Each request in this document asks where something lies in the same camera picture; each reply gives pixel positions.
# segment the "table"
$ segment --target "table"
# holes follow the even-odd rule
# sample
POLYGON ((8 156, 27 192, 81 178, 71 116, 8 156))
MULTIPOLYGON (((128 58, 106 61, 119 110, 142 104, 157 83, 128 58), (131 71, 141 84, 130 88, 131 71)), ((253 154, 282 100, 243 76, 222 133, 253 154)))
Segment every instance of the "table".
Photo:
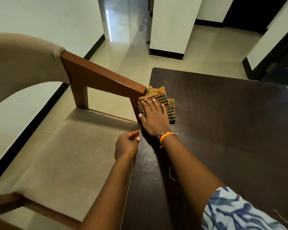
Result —
MULTIPOLYGON (((172 129, 227 186, 288 221, 288 89, 282 85, 154 68, 150 85, 175 99, 172 129)), ((196 229, 170 160, 141 128, 122 230, 196 229)))

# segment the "wall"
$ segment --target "wall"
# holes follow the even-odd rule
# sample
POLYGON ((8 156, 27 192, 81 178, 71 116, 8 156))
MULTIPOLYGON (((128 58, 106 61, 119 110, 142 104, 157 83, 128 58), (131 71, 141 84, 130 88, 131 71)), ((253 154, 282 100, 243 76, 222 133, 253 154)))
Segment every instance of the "wall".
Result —
POLYGON ((154 0, 150 48, 182 53, 202 0, 154 0))
MULTIPOLYGON (((0 32, 39 37, 84 57, 104 30, 98 0, 0 0, 0 32)), ((0 158, 60 84, 35 85, 0 103, 0 158)))
POLYGON ((288 1, 284 8, 280 10, 280 14, 274 19, 269 30, 263 35, 252 51, 248 54, 247 59, 252 69, 265 58, 265 56, 273 49, 273 47, 288 32, 288 1))
POLYGON ((233 0, 202 0, 196 19, 222 23, 233 0))

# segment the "hand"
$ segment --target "hand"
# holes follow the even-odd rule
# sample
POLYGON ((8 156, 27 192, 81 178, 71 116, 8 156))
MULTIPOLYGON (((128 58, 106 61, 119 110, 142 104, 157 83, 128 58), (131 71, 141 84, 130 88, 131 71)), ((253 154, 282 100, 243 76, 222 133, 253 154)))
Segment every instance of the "hand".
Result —
POLYGON ((169 125, 169 117, 167 115, 167 110, 164 104, 161 105, 163 113, 157 100, 155 99, 153 99, 153 102, 151 102, 149 99, 145 99, 142 101, 142 105, 144 107, 146 117, 142 114, 139 114, 139 116, 143 127, 148 132, 148 134, 158 138, 161 133, 172 131, 169 125))
POLYGON ((138 152, 138 144, 141 140, 141 138, 139 137, 139 133, 140 130, 137 130, 119 135, 119 138, 115 143, 115 160, 124 155, 130 157, 131 159, 134 159, 135 155, 138 152))

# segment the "folded cloth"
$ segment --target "folded cloth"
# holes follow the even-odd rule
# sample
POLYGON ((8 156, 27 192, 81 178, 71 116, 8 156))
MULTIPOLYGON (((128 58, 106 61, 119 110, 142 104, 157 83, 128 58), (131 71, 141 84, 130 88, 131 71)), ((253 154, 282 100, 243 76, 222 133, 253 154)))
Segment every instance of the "folded cloth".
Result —
POLYGON ((142 101, 145 99, 153 100, 156 99, 158 104, 160 105, 160 108, 162 110, 161 104, 164 104, 167 114, 169 116, 169 123, 175 123, 175 100, 174 99, 167 99, 165 87, 161 88, 153 88, 151 86, 148 87, 146 96, 140 97, 138 101, 138 107, 139 111, 142 113, 142 115, 145 116, 145 110, 142 106, 142 101))

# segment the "tiled floor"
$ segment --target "tiled floor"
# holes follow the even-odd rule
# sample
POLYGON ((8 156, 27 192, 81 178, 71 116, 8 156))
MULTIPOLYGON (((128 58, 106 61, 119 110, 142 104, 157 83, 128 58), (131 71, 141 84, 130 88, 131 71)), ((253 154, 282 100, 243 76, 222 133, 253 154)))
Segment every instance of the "tiled floor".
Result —
MULTIPOLYGON (((158 57, 148 54, 146 44, 152 22, 147 0, 99 0, 99 3, 106 41, 90 61, 146 86, 154 67, 247 79, 241 62, 261 35, 195 25, 183 60, 158 57)), ((129 99, 91 88, 88 96, 91 109, 136 120, 129 99)), ((11 191, 38 150, 75 107, 68 88, 0 178, 0 194, 11 191)), ((23 229, 68 229, 25 208, 0 218, 23 229)))

